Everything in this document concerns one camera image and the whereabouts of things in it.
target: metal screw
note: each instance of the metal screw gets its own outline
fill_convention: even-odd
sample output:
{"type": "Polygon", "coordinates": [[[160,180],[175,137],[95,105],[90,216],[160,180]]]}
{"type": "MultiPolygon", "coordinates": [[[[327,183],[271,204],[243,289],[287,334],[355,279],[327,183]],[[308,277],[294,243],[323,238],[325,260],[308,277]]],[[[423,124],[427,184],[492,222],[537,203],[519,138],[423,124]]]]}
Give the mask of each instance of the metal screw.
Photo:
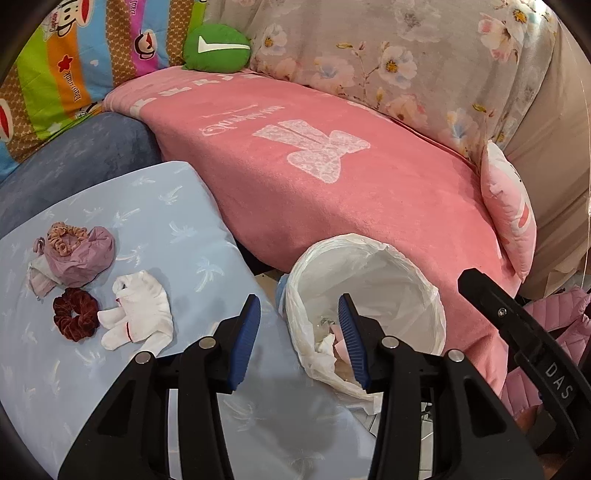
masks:
{"type": "Polygon", "coordinates": [[[203,348],[203,350],[209,350],[216,346],[216,339],[214,337],[203,337],[199,340],[199,346],[203,348]]]}
{"type": "Polygon", "coordinates": [[[452,362],[461,362],[466,357],[460,350],[449,350],[447,356],[452,362]]]}
{"type": "Polygon", "coordinates": [[[149,352],[140,352],[135,356],[135,361],[140,365],[147,364],[150,361],[150,357],[149,352]]]}
{"type": "Polygon", "coordinates": [[[386,348],[396,348],[398,345],[400,345],[400,342],[396,337],[388,336],[382,338],[382,345],[384,345],[386,348]]]}

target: red star print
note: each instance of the red star print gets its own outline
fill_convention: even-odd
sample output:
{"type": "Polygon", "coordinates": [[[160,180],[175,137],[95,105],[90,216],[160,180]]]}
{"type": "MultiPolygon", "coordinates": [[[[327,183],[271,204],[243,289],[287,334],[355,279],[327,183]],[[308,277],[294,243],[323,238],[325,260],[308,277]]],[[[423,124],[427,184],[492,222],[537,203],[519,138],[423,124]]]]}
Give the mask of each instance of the red star print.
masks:
{"type": "Polygon", "coordinates": [[[57,62],[57,66],[60,68],[60,73],[64,70],[70,70],[70,63],[72,63],[72,60],[74,60],[72,57],[64,55],[64,57],[57,62]]]}

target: floral pillow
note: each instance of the floral pillow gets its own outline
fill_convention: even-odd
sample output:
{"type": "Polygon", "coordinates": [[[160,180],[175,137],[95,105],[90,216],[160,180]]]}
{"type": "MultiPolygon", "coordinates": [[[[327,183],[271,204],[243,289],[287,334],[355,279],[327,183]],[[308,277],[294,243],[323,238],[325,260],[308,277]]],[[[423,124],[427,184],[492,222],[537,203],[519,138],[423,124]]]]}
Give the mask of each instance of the floral pillow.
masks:
{"type": "Polygon", "coordinates": [[[480,190],[501,245],[523,282],[534,259],[534,212],[517,170],[492,141],[487,143],[482,156],[480,190]]]}
{"type": "Polygon", "coordinates": [[[219,0],[250,67],[374,108],[479,163],[537,94],[558,22],[540,0],[219,0]]]}

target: green plush toy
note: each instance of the green plush toy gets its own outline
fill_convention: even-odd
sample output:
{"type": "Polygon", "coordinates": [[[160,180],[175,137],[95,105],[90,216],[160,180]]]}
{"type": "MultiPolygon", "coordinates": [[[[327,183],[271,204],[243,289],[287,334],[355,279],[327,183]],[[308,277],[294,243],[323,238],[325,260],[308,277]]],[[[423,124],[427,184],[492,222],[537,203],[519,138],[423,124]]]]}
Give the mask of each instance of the green plush toy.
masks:
{"type": "Polygon", "coordinates": [[[183,51],[186,70],[235,73],[251,56],[248,39],[227,25],[201,25],[188,36],[183,51]]]}

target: scrunchie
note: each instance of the scrunchie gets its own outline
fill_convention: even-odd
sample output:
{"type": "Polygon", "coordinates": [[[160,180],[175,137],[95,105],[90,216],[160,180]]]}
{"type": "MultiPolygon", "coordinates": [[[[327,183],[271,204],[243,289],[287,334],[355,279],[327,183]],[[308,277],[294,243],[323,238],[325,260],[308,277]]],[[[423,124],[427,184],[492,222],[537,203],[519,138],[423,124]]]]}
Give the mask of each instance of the scrunchie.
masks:
{"type": "Polygon", "coordinates": [[[55,248],[61,257],[71,255],[76,248],[80,246],[81,240],[88,239],[88,231],[86,228],[78,226],[66,225],[64,222],[54,223],[47,232],[47,240],[51,247],[55,248]],[[70,245],[63,241],[64,235],[71,235],[76,238],[76,242],[70,245]]]}
{"type": "Polygon", "coordinates": [[[54,323],[68,340],[77,342],[92,337],[99,326],[96,315],[99,303],[87,291],[79,288],[67,288],[61,297],[53,300],[53,311],[54,323]],[[72,317],[72,311],[78,315],[72,317]]]}

